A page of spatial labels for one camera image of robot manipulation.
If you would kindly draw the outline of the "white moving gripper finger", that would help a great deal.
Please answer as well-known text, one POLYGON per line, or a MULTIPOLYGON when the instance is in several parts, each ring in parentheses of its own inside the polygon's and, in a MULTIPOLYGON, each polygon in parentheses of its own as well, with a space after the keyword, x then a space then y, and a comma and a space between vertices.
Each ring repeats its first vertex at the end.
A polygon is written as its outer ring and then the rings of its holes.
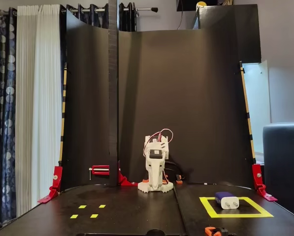
POLYGON ((164 162, 158 162, 156 164, 156 174, 157 174, 157 180, 158 180, 157 190, 160 190, 160 188, 163 185, 163 171, 164 171, 164 162))

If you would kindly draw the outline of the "white gripper body with motor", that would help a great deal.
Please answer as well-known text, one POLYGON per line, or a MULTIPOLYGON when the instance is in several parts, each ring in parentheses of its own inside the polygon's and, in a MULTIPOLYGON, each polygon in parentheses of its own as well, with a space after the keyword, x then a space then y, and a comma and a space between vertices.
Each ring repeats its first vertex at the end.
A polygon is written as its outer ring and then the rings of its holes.
POLYGON ((146 154, 147 164, 164 164, 166 153, 161 149, 150 149, 146 154))

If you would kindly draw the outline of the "white fixed gripper finger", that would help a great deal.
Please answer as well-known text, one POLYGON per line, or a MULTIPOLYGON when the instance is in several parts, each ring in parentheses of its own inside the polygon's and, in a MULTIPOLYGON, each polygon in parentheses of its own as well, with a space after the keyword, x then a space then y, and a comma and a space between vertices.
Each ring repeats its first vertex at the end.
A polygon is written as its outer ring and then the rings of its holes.
POLYGON ((157 163, 151 162, 146 164, 149 174, 149 187, 151 191, 157 189, 157 163))

